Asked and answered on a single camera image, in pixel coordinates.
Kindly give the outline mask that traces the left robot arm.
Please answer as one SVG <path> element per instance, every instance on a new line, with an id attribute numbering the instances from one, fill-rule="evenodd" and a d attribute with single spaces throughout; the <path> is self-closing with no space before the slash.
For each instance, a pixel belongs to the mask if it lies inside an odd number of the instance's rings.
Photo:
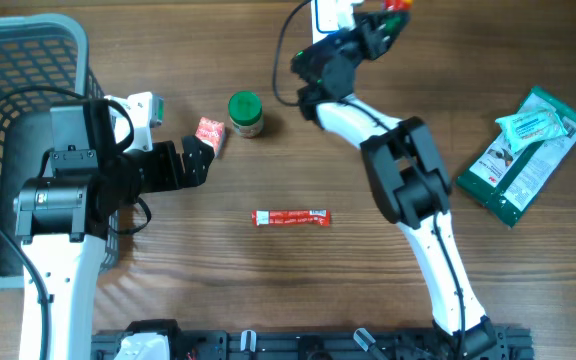
<path id="1" fill-rule="evenodd" d="M 31 269 L 24 279 L 22 359 L 87 359 L 94 296 L 110 238 L 111 218 L 141 194 L 203 184 L 213 148 L 191 135 L 140 144 L 137 127 L 116 135 L 111 114 L 130 117 L 110 99 L 61 102 L 50 109 L 50 171 L 28 179 L 16 200 L 15 236 Z"/>

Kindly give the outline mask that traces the red sauce bottle green cap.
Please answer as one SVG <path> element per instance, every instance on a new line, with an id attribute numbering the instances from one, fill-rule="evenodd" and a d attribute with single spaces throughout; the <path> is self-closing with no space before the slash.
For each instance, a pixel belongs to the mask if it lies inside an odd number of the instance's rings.
<path id="1" fill-rule="evenodd" d="M 413 0 L 383 0 L 383 10 L 392 12 L 407 12 L 410 10 Z"/>

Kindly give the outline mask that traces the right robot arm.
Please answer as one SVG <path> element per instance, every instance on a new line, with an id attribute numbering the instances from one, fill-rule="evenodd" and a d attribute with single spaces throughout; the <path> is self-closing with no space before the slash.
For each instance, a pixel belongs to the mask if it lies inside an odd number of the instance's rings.
<path id="1" fill-rule="evenodd" d="M 305 119 L 360 150 L 379 211 L 405 235 L 421 268 L 438 355 L 474 359 L 495 346 L 496 335 L 457 249 L 452 185 L 439 150 L 422 119 L 385 115 L 354 90 L 359 65 L 388 52 L 408 20 L 404 9 L 347 10 L 336 30 L 315 29 L 312 44 L 291 60 L 305 83 L 295 104 Z"/>

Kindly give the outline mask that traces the mint wet wipes pack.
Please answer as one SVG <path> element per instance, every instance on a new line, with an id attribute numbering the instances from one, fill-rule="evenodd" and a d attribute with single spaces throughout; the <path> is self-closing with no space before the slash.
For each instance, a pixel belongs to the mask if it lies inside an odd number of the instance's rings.
<path id="1" fill-rule="evenodd" d="M 547 107 L 537 107 L 495 120 L 513 154 L 529 145 L 555 139 L 567 134 L 556 112 Z"/>

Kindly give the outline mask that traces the orange snack packet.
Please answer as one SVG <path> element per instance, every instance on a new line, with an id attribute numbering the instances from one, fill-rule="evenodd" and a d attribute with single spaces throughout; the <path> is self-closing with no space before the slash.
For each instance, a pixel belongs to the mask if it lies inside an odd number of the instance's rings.
<path id="1" fill-rule="evenodd" d="M 195 136 L 210 145 L 214 150 L 215 157 L 218 158 L 226 136 L 225 124 L 202 117 L 199 120 Z"/>

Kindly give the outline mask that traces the green 3M gloves package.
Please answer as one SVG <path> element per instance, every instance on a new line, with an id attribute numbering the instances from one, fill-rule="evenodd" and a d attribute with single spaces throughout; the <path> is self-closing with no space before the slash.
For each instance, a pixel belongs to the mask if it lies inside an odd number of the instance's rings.
<path id="1" fill-rule="evenodd" d="M 518 111 L 552 109 L 562 120 L 564 135 L 539 141 L 513 154 L 503 135 L 457 177 L 456 184 L 495 214 L 516 225 L 576 144 L 576 111 L 540 87 L 531 89 Z"/>

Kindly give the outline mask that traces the red snack bar wrapper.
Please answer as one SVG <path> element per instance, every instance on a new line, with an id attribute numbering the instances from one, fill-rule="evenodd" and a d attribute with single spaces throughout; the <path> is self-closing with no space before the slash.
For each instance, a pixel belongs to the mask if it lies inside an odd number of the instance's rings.
<path id="1" fill-rule="evenodd" d="M 329 226 L 331 222 L 328 210 L 255 210 L 251 218 L 256 227 L 301 224 Z"/>

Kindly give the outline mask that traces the green lid spice jar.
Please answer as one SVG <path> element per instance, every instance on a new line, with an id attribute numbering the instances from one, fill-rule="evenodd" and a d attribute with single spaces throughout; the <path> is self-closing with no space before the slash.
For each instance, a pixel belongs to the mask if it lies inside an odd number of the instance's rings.
<path id="1" fill-rule="evenodd" d="M 244 138 L 260 134 L 264 126 L 262 102 L 250 91 L 235 93 L 228 103 L 228 114 L 234 131 Z"/>

